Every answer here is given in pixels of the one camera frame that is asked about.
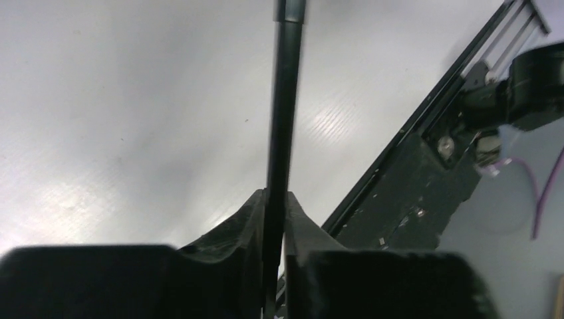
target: purple cable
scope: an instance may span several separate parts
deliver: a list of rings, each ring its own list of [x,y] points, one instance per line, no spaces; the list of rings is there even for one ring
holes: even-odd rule
[[[545,210],[545,205],[547,202],[547,198],[548,195],[550,194],[550,191],[552,190],[552,187],[554,186],[554,182],[556,180],[556,176],[558,175],[558,172],[560,171],[560,169],[562,168],[562,164],[564,163],[564,148],[562,148],[562,150],[560,151],[560,155],[558,155],[558,159],[556,160],[556,163],[554,164],[554,167],[552,168],[552,171],[548,177],[548,181],[545,185],[545,189],[543,190],[543,193],[541,195],[541,197],[539,198],[539,201],[537,203],[537,211],[535,214],[535,222],[533,224],[533,239],[536,239],[539,233],[539,226],[541,223],[541,216]]]

